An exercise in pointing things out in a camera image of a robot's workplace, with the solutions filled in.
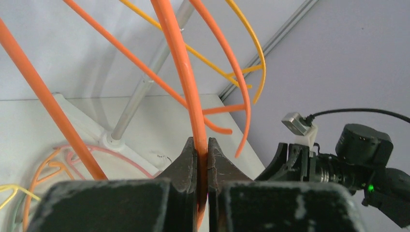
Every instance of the white bracket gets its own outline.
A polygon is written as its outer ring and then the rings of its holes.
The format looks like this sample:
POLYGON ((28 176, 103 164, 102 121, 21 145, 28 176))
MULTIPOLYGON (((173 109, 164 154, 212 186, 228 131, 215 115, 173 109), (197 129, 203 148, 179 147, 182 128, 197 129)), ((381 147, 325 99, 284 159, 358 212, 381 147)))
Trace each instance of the white bracket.
POLYGON ((295 137, 295 144, 300 144, 300 145, 305 145, 309 146, 309 149, 313 149, 313 145, 316 140, 316 135, 318 134, 318 126, 314 123, 312 123, 312 126, 310 127, 308 133, 305 136, 299 136, 297 135, 295 137))
POLYGON ((111 137, 111 133, 112 131, 105 131, 98 141, 98 144, 109 150, 119 152, 125 147, 124 139, 121 138, 120 140, 115 140, 111 137))

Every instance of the lens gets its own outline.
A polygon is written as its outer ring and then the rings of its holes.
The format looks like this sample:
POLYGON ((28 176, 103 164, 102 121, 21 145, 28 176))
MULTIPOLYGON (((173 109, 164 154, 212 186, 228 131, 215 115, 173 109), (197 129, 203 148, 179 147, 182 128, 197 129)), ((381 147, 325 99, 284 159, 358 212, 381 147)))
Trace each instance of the lens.
POLYGON ((369 169, 347 164, 338 160, 336 156, 316 157, 315 175, 309 180, 338 183, 348 190, 355 191, 363 189, 370 174, 369 169))

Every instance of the black cable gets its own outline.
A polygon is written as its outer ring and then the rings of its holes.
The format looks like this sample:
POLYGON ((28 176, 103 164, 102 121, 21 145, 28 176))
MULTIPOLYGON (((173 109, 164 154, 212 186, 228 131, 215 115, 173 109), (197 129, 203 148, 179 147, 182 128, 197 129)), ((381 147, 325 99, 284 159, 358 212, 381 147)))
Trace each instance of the black cable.
POLYGON ((318 147, 318 155, 320 155, 320 145, 319 145, 319 143, 314 143, 313 146, 317 146, 317 147, 318 147))
POLYGON ((347 109, 326 110, 326 111, 314 113, 314 114, 311 114, 311 115, 307 116, 304 119, 304 122, 308 125, 312 125, 312 121, 317 116, 327 115, 327 114, 334 114, 334 113, 343 113, 343 112, 373 112, 373 113, 379 113, 379 114, 384 114, 384 115, 390 115, 390 116, 396 117, 398 119, 401 119, 405 122, 410 123, 410 118, 406 117, 404 115, 394 113, 394 112, 391 112, 391 111, 387 111, 387 110, 371 109, 371 108, 347 108, 347 109))

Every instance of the metal pole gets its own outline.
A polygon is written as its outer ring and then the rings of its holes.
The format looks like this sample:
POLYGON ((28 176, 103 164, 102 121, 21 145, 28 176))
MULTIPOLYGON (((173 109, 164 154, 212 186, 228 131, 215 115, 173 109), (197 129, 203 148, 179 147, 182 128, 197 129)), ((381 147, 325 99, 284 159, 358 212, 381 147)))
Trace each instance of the metal pole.
MULTIPOLYGON (((188 22, 194 7, 191 5, 189 0, 183 0, 181 6, 179 7, 176 13, 176 20, 178 21, 179 27, 181 30, 184 30, 184 26, 188 22)), ((158 46, 157 51, 155 52, 154 56, 152 57, 149 68, 158 73, 165 63, 166 59, 170 54, 168 44, 165 38, 162 39, 160 45, 158 46)), ((124 134, 125 130, 128 127, 128 124, 131 122, 132 117, 134 116, 135 112, 137 112, 138 106, 140 105, 142 99, 145 97, 146 93, 151 89, 154 81, 151 80, 146 74, 142 76, 140 81, 137 84, 137 87, 132 94, 130 101, 128 102, 127 106, 124 109, 121 117, 118 120, 117 125, 115 126, 111 138, 113 140, 120 140, 122 135, 124 134)))

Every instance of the green led light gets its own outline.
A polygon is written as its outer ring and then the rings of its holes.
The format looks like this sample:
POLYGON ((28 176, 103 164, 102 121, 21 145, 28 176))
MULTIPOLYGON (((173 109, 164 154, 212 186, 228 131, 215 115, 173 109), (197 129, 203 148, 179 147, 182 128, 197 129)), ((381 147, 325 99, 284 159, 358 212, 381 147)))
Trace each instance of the green led light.
POLYGON ((367 191, 373 192, 373 191, 374 191, 374 186, 373 186, 373 185, 369 185, 369 187, 367 188, 367 191))

